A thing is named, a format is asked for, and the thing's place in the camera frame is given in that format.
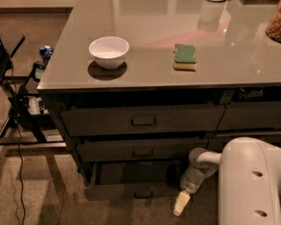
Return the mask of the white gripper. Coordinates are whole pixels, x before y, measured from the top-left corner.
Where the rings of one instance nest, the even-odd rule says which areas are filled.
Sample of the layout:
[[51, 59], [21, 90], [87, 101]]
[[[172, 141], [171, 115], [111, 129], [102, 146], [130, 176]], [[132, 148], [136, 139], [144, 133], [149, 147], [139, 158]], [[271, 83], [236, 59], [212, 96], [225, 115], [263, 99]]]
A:
[[202, 182], [212, 176], [217, 171], [214, 164], [190, 164], [180, 179], [181, 191], [175, 201], [173, 214], [179, 217], [190, 200], [190, 194], [196, 193]]

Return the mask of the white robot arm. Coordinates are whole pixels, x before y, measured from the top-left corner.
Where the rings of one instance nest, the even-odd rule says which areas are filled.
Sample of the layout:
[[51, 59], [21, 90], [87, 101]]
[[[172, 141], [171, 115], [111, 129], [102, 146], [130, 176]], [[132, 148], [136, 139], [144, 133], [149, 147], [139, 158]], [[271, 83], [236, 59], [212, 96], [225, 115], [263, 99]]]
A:
[[281, 225], [281, 148], [241, 137], [216, 153], [193, 149], [173, 214], [184, 211], [202, 182], [218, 174], [218, 225]]

